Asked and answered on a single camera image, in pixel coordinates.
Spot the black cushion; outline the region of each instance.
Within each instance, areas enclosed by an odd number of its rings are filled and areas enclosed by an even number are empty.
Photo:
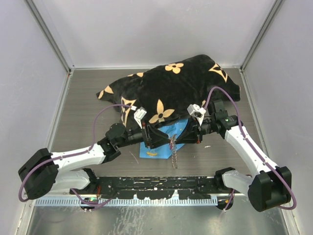
[[[227,73],[209,56],[197,55],[122,77],[98,92],[97,97],[113,104],[143,107],[150,124],[161,127],[188,116],[190,104],[203,106],[214,86],[223,88],[235,101],[240,100],[240,87]],[[215,90],[211,100],[217,99],[228,100],[221,91]],[[116,110],[121,112],[127,129],[138,127],[133,110]]]

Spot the metal frame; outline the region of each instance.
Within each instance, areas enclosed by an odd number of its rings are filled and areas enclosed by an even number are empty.
[[[259,122],[259,119],[258,119],[258,115],[257,115],[256,110],[255,110],[254,105],[253,105],[254,102],[253,102],[252,96],[251,96],[251,88],[250,88],[249,83],[247,81],[245,72],[242,69],[239,69],[239,72],[241,74],[241,78],[242,78],[243,83],[244,83],[244,87],[245,87],[245,90],[246,90],[246,95],[248,97],[250,109],[251,109],[252,116],[253,116],[253,119],[254,119],[254,122],[255,122],[255,127],[256,127],[256,130],[257,130],[258,134],[259,134],[259,138],[260,138],[260,141],[261,141],[260,144],[261,144],[262,150],[263,150],[263,152],[266,155],[268,155],[268,150],[266,148],[264,137],[263,137],[263,134],[262,134],[262,131],[261,131],[261,125],[260,125],[260,122]]]
[[[246,55],[246,58],[244,59],[243,64],[240,67],[240,70],[244,71],[250,61],[250,59],[252,58],[252,56],[255,53],[255,50],[257,49],[258,45],[260,44],[261,40],[263,39],[265,33],[268,30],[268,27],[270,26],[270,24],[272,23],[274,17],[276,16],[278,10],[280,9],[280,7],[283,5],[285,0],[275,0],[270,12],[268,13],[257,37],[255,38],[248,54]]]
[[[96,68],[75,68],[75,70],[77,71],[81,71],[81,70],[150,70],[155,68],[157,65],[155,66],[134,66],[134,67],[96,67]],[[223,69],[239,69],[240,66],[237,65],[233,65],[233,66],[222,66]]]
[[[300,235],[300,231],[292,211],[282,210],[283,217],[290,235]]]
[[[66,99],[66,96],[67,96],[67,92],[68,92],[68,89],[69,89],[69,85],[70,85],[70,81],[72,79],[72,76],[73,76],[73,70],[71,72],[69,72],[67,77],[66,77],[66,81],[64,83],[64,86],[63,86],[63,89],[62,89],[62,93],[61,93],[61,97],[60,97],[60,100],[59,100],[58,109],[57,109],[57,112],[56,112],[56,114],[55,114],[55,116],[53,118],[53,121],[52,121],[52,127],[50,129],[50,132],[49,132],[49,135],[48,135],[48,138],[47,138],[47,142],[46,142],[47,148],[49,150],[51,150],[52,145],[53,145],[53,141],[54,141],[54,138],[55,138],[55,133],[56,133],[57,128],[58,128],[58,124],[59,124],[60,117],[61,117],[61,114],[62,114],[62,111],[63,111],[65,99]],[[36,204],[36,201],[37,200],[27,201],[25,203],[25,207],[24,207],[24,209],[22,211],[22,215],[20,217],[19,223],[18,223],[17,228],[16,228],[16,235],[24,235],[24,234],[26,234],[26,232],[28,230],[29,223],[30,223],[31,216],[33,214],[33,210],[34,210],[34,206]]]
[[[25,1],[26,5],[28,6],[29,10],[31,11],[31,13],[33,14],[35,20],[37,21],[40,29],[43,32],[43,34],[45,35],[45,37],[47,38],[48,42],[50,43],[52,49],[56,53],[56,55],[59,58],[60,62],[62,63],[64,69],[67,72],[71,72],[71,70],[73,70],[73,65],[72,64],[69,65],[67,63],[67,60],[65,59],[65,57],[64,57],[60,47],[56,43],[54,37],[52,36],[51,31],[47,27],[44,19],[42,18],[42,15],[38,11],[38,8],[37,8],[36,4],[34,3],[33,0],[24,0],[24,1]]]

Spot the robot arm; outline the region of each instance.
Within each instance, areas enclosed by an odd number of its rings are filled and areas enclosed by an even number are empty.
[[[221,191],[229,191],[230,188],[233,188],[243,193],[257,211],[264,211],[291,200],[286,188],[247,144],[239,129],[237,116],[228,116],[222,101],[210,103],[211,119],[204,119],[204,112],[198,107],[189,107],[188,111],[191,117],[185,130],[177,138],[176,144],[200,143],[203,135],[216,132],[235,148],[251,172],[252,177],[248,177],[231,167],[219,170],[214,177],[215,187]],[[169,144],[168,135],[153,128],[147,121],[141,122],[144,111],[138,109],[138,112],[139,115],[137,116],[135,113],[135,119],[141,128],[127,132],[122,124],[115,123],[110,127],[105,137],[94,146],[60,153],[49,153],[47,149],[38,150],[19,170],[22,181],[31,169],[43,161],[51,159],[51,157],[74,156],[64,159],[61,157],[38,168],[24,186],[28,198],[37,199],[49,191],[69,188],[93,192],[97,186],[97,179],[92,170],[73,170],[112,161],[121,154],[119,148],[127,145],[145,142],[146,146],[157,148]],[[244,127],[243,130],[246,138],[249,138]],[[286,167],[279,168],[252,139],[250,142],[262,154],[267,163],[275,168],[291,186],[290,171]]]

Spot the gray metal surface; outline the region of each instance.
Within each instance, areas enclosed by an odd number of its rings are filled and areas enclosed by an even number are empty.
[[[61,223],[45,222],[62,221]],[[27,235],[285,235],[279,209],[256,212],[235,196],[226,213],[216,207],[35,207]]]
[[[118,78],[138,71],[74,71],[53,151],[68,151],[90,145],[94,117],[110,104],[98,100],[95,94]],[[227,69],[226,72],[241,86],[242,99],[237,105],[248,132],[255,142],[260,144],[239,70]],[[229,114],[235,114],[229,102],[226,103],[226,108]],[[114,109],[106,111],[96,124],[96,139],[101,139],[109,127],[119,121],[120,113]],[[216,170],[229,166],[242,173],[248,173],[248,168],[237,152],[217,134],[205,136],[201,144],[189,144],[180,149],[177,152],[178,169],[173,169],[171,159],[140,159],[139,144],[123,147],[121,152],[122,155],[114,161],[91,168],[98,176],[213,176]]]

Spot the white enclosure panel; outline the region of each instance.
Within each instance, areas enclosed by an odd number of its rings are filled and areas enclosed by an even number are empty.
[[[12,235],[18,170],[46,145],[66,71],[24,1],[0,1],[0,34],[0,234]]]
[[[75,67],[242,64],[274,0],[34,0]]]
[[[246,69],[269,156],[292,172],[305,235],[313,211],[312,12],[312,0],[286,0]]]

